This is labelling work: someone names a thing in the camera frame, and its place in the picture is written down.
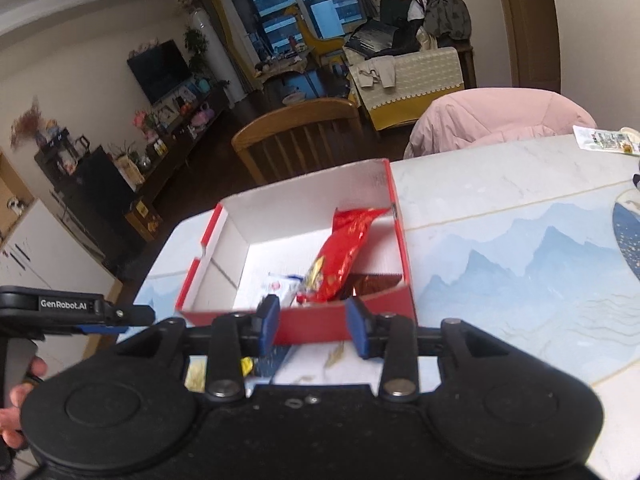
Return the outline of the person left hand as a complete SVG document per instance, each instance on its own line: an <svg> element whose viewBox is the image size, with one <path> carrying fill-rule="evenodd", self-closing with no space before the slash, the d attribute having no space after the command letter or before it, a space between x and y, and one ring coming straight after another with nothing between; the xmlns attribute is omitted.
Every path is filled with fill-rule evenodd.
<svg viewBox="0 0 640 480"><path fill-rule="evenodd" d="M34 390L38 382L41 382L47 370L47 363L39 356L35 356L30 363L26 382L11 390L9 406L0 411L1 437L9 448L19 450L25 445L21 426L21 408L26 396Z"/></svg>

